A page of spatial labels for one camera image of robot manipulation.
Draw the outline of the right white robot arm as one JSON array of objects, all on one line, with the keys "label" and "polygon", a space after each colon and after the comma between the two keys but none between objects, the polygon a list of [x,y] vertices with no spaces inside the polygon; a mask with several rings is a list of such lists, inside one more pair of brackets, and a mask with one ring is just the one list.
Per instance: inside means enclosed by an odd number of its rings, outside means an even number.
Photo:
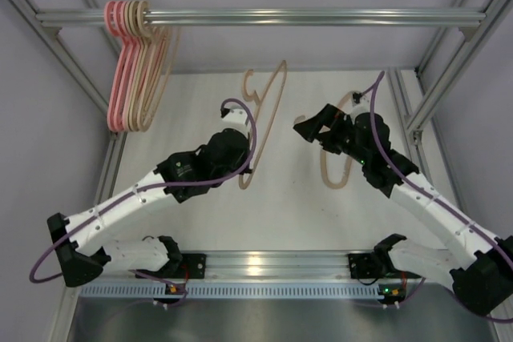
[{"label": "right white robot arm", "polygon": [[371,253],[380,276],[410,272],[432,280],[479,316],[512,295],[512,239],[483,229],[440,195],[413,162],[392,148],[390,129],[380,115],[364,107],[346,114],[327,104],[293,129],[324,151],[359,162],[370,186],[442,242],[442,249],[432,249],[404,235],[389,235]]}]

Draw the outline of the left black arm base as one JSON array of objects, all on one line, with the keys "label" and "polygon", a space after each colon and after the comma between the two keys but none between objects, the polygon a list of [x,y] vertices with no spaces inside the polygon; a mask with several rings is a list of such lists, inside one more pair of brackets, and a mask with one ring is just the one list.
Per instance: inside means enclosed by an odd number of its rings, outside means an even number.
[{"label": "left black arm base", "polygon": [[189,278],[202,280],[204,278],[207,259],[205,254],[182,253],[178,243],[171,236],[162,235],[154,238],[148,235],[143,238],[143,241],[147,240],[158,240],[165,248],[168,261],[154,272],[138,269],[136,275],[139,278],[143,278],[143,275],[163,280]]}]

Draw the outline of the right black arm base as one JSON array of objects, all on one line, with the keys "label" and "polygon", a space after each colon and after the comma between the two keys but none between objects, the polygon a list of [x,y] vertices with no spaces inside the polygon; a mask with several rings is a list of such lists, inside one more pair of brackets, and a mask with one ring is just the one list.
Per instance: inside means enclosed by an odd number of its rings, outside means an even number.
[{"label": "right black arm base", "polygon": [[388,253],[403,240],[406,240],[404,235],[392,234],[377,243],[370,252],[349,253],[350,276],[356,280],[400,278],[402,272],[394,267]]}]

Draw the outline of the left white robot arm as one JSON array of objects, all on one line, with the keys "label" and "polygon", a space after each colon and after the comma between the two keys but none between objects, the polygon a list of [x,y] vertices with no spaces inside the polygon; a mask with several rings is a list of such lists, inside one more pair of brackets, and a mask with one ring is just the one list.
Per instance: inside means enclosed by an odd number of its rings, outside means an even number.
[{"label": "left white robot arm", "polygon": [[66,286],[90,283],[103,273],[134,271],[163,280],[180,274],[183,256],[169,235],[119,241],[117,235],[160,210],[204,195],[248,172],[255,143],[232,128],[194,151],[170,155],[139,182],[83,213],[47,220]]}]

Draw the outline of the front aluminium rail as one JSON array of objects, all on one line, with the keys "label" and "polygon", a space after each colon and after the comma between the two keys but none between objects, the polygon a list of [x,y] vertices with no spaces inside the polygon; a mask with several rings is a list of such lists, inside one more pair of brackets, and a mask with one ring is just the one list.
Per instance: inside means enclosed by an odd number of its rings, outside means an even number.
[{"label": "front aluminium rail", "polygon": [[[207,256],[204,279],[309,279],[319,277],[349,277],[348,254],[344,251],[215,251],[201,253]],[[84,285],[102,274],[132,272],[138,269],[156,271],[166,262],[156,256],[141,256],[130,260],[124,255],[95,255],[82,265],[72,268],[70,276],[78,277]],[[417,279],[412,272],[402,272],[400,278]],[[143,275],[143,278],[156,279]]]}]

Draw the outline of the aluminium hanging rail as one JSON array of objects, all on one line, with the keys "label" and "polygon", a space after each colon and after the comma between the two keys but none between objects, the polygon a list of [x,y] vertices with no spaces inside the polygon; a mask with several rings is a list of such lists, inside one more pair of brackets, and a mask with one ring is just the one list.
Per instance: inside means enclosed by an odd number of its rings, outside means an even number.
[{"label": "aluminium hanging rail", "polygon": [[404,26],[476,28],[476,8],[274,8],[145,10],[143,20],[175,26]]}]

